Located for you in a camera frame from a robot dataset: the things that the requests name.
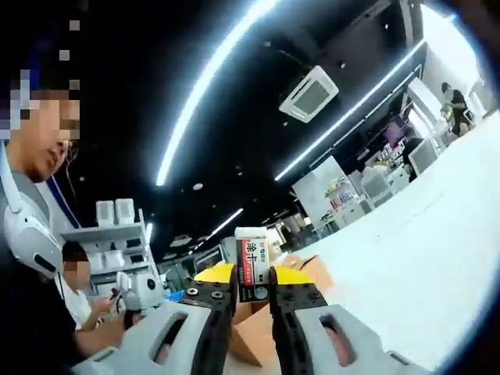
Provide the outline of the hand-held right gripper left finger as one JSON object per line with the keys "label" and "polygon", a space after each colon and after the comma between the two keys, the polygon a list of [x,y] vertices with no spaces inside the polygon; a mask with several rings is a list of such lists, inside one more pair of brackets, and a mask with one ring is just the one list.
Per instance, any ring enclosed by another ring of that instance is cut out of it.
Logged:
{"label": "hand-held right gripper left finger", "polygon": [[179,302],[163,298],[145,311],[125,310],[119,347],[72,368],[75,374],[221,374],[238,296],[233,263],[195,276]]}

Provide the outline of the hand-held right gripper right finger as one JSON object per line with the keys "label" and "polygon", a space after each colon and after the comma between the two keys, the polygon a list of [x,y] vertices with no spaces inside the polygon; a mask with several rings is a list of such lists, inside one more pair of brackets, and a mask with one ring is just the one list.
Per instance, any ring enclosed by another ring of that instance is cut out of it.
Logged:
{"label": "hand-held right gripper right finger", "polygon": [[428,374],[382,347],[380,337],[340,305],[327,304],[311,277],[270,268],[272,334],[282,374]]}

